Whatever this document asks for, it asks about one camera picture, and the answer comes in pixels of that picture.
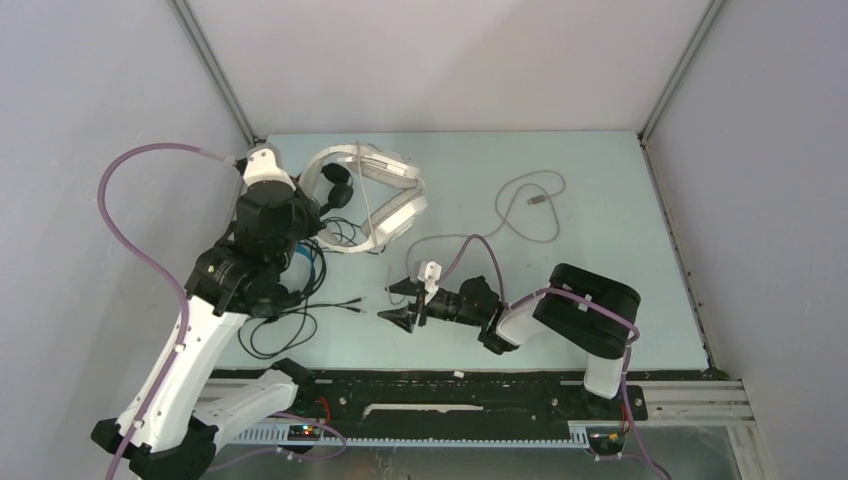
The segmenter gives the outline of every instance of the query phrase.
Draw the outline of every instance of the white plastic part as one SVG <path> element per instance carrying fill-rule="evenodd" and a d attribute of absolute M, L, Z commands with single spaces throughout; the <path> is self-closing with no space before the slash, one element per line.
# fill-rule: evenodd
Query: white plastic part
<path fill-rule="evenodd" d="M 422 260 L 418 262 L 418 266 L 415 269 L 415 273 L 411 275 L 410 280 L 413 283 L 423 283 L 424 291 L 427 292 L 427 295 L 424 297 L 424 304 L 427 305 L 430 303 L 430 300 L 436 296 L 436 292 L 439 291 L 439 286 L 436 285 L 436 282 L 442 278 L 442 266 L 432 260 Z"/>
<path fill-rule="evenodd" d="M 544 323 L 533 318 L 533 310 L 540 298 L 534 298 L 516 310 L 510 310 L 504 314 L 495 327 L 495 334 L 515 345 L 524 345 L 528 340 L 542 333 L 552 333 Z"/>
<path fill-rule="evenodd" d="M 241 432 L 264 418 L 287 410 L 297 395 L 297 385 L 279 370 L 268 370 L 253 383 L 211 403 L 198 405 L 194 416 L 206 425 L 218 427 L 218 450 Z"/>
<path fill-rule="evenodd" d="M 143 417 L 142 425 L 132 436 L 134 445 L 146 443 L 150 445 L 151 453 L 167 450 L 183 441 L 197 398 L 215 362 L 248 318 L 240 313 L 224 313 L 220 317 L 213 315 L 212 305 L 197 296 L 189 300 L 188 308 L 190 330 L 185 337 L 184 348 L 177 354 L 170 372 Z M 174 350 L 181 321 L 181 318 L 177 319 L 165 348 L 141 390 L 118 417 L 121 435 L 125 435 L 133 423 L 142 399 L 150 390 L 165 359 Z"/>
<path fill-rule="evenodd" d="M 251 186 L 257 182 L 283 182 L 295 190 L 294 181 L 288 173 L 277 165 L 277 149 L 272 145 L 260 145 L 247 154 L 247 167 L 244 170 L 244 183 Z"/>
<path fill-rule="evenodd" d="M 304 193 L 314 199 L 315 188 L 321 178 L 321 169 L 325 161 L 333 155 L 347 154 L 340 158 L 337 163 L 346 165 L 354 172 L 360 172 L 377 182 L 403 190 L 407 195 L 395 196 L 392 200 L 403 198 L 398 205 L 390 205 L 392 200 L 381 205 L 366 218 L 362 231 L 366 240 L 358 245 L 343 245 L 336 235 L 328 229 L 318 232 L 315 237 L 318 243 L 325 248 L 341 253 L 359 253 L 381 248 L 406 232 L 412 226 L 413 221 L 427 208 L 427 199 L 424 198 L 424 182 L 421 180 L 421 170 L 403 161 L 403 158 L 389 150 L 383 150 L 370 144 L 347 144 L 335 145 L 318 152 L 300 176 L 299 184 Z M 374 225 L 374 231 L 370 231 L 370 224 Z"/>
<path fill-rule="evenodd" d="M 586 374 L 583 375 L 583 387 L 603 398 L 613 398 L 618 394 L 621 383 L 621 370 L 624 357 L 616 360 L 587 355 Z"/>

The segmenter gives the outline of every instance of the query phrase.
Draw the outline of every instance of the table surface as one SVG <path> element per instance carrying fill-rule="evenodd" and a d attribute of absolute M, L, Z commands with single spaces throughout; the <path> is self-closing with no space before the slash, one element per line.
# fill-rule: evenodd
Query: table surface
<path fill-rule="evenodd" d="M 311 300 L 340 302 L 366 297 L 367 313 L 335 308 L 314 309 L 318 331 L 288 356 L 312 369 L 459 369 L 544 370 L 583 369 L 586 356 L 577 346 L 551 334 L 537 336 L 514 352 L 494 355 L 477 342 L 477 330 L 431 319 L 409 334 L 376 312 L 398 308 L 389 303 L 384 286 L 405 275 L 404 257 L 415 240 L 445 233 L 488 233 L 498 224 L 494 199 L 508 180 L 523 173 L 551 169 L 567 181 L 565 193 L 554 200 L 562 231 L 548 244 L 530 243 L 508 229 L 490 239 L 505 277 L 509 302 L 544 286 L 553 267 L 570 263 L 633 287 L 642 297 L 636 325 L 641 339 L 633 346 L 631 369 L 704 369 L 706 353 L 690 308 L 671 242 L 654 194 L 642 151 L 633 132 L 522 132 L 522 133 L 387 133 L 272 135 L 283 168 L 300 172 L 321 149 L 355 141 L 394 150 L 421 167 L 429 207 L 415 225 L 382 256 L 327 254 L 328 273 L 323 288 Z M 537 175 L 537 182 L 555 191 L 559 179 Z M 396 191 L 365 180 L 372 210 Z M 501 198 L 505 209 L 517 182 Z M 329 182 L 316 195 L 325 199 Z M 354 197 L 335 215 L 355 224 L 365 220 L 358 178 Z M 510 220 L 525 234 L 537 238 L 554 232 L 550 206 L 528 205 L 536 195 L 522 192 Z M 412 259 L 433 259 L 447 267 L 461 239 L 424 242 Z M 305 260 L 285 272 L 284 283 L 299 288 L 308 272 Z M 443 285 L 456 291 L 464 279 L 485 275 L 496 289 L 492 263 L 480 245 L 472 244 L 454 274 Z M 255 326 L 248 322 L 244 334 Z M 276 350 L 285 345 L 301 324 L 291 315 L 265 326 L 256 346 Z M 307 322 L 305 332 L 312 329 Z M 221 368 L 268 365 L 249 357 L 233 340 L 221 355 Z"/>

